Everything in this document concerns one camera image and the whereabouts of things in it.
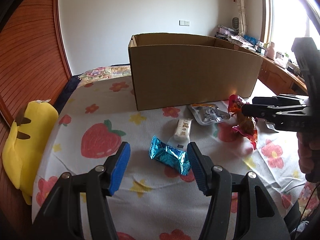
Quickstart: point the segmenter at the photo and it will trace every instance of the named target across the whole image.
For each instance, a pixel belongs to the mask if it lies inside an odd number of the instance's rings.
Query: metal screw
[[[65,173],[62,173],[61,178],[68,179],[70,178],[70,176],[71,176],[70,172],[65,172]]]
[[[255,179],[257,177],[257,174],[255,174],[254,172],[250,171],[248,173],[248,177],[251,178],[251,179]]]
[[[98,165],[97,167],[94,168],[97,172],[102,172],[104,171],[104,166],[103,165]]]
[[[220,171],[223,170],[223,168],[222,168],[221,166],[219,166],[219,165],[214,166],[213,169],[214,169],[216,172],[220,172]]]

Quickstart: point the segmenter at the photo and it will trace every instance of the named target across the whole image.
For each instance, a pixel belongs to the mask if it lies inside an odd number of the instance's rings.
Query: yellow star print
[[[147,120],[146,117],[142,116],[140,113],[130,115],[129,122],[134,122],[136,125],[141,124],[142,121]]]
[[[61,151],[62,149],[61,149],[61,144],[60,143],[58,143],[58,144],[55,144],[53,147],[53,151],[56,153],[56,152],[59,152],[59,151]]]
[[[67,103],[72,103],[73,101],[75,101],[75,99],[69,98],[69,100],[67,101]]]
[[[293,171],[293,177],[298,179],[299,178],[299,171],[297,171],[297,170]]]
[[[245,158],[243,161],[244,161],[245,164],[247,164],[247,166],[248,166],[250,169],[255,169],[255,168],[256,168],[256,164],[253,162],[253,159],[252,159],[251,156]]]
[[[145,180],[142,179],[140,181],[133,181],[133,186],[129,189],[130,191],[134,191],[138,194],[138,197],[141,198],[144,193],[152,190],[151,187],[145,185]]]
[[[84,192],[80,192],[80,197],[83,203],[87,203],[87,194]]]

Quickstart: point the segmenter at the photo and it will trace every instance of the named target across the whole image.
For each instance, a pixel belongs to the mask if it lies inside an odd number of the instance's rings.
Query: blue foil candy wrapper
[[[176,169],[181,175],[188,175],[191,168],[187,152],[163,143],[156,136],[151,140],[149,156]]]

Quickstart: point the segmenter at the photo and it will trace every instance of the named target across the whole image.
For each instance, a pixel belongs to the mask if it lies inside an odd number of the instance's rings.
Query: open cardboard box
[[[128,50],[139,111],[247,98],[262,64],[231,42],[191,34],[133,35]]]

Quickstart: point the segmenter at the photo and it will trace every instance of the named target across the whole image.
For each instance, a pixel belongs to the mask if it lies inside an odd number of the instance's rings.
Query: wooden desk
[[[263,57],[259,80],[275,94],[307,95],[307,86],[294,74],[273,63],[273,60]]]

